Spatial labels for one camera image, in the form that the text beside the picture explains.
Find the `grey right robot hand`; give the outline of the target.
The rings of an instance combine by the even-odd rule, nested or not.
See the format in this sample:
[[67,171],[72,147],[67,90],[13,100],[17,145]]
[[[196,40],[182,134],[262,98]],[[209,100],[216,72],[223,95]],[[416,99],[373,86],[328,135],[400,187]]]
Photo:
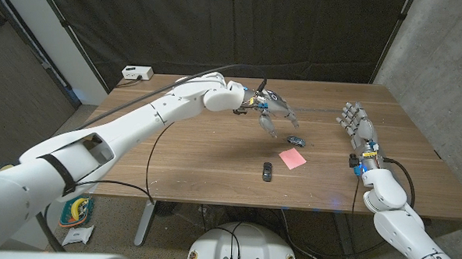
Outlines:
[[355,174],[361,176],[372,169],[380,169],[382,157],[379,153],[378,134],[361,103],[347,102],[336,120],[349,135],[354,149],[348,163]]

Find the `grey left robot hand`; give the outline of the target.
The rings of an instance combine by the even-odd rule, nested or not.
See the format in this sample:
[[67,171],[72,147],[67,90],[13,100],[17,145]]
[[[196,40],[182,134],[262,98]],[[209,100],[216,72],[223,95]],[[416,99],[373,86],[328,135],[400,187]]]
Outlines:
[[276,92],[271,90],[262,90],[259,92],[258,90],[251,90],[246,87],[243,91],[243,102],[239,108],[233,109],[234,114],[245,115],[252,109],[258,111],[260,113],[259,125],[272,137],[277,137],[277,132],[271,118],[272,115],[288,119],[295,129],[299,127],[294,110]]

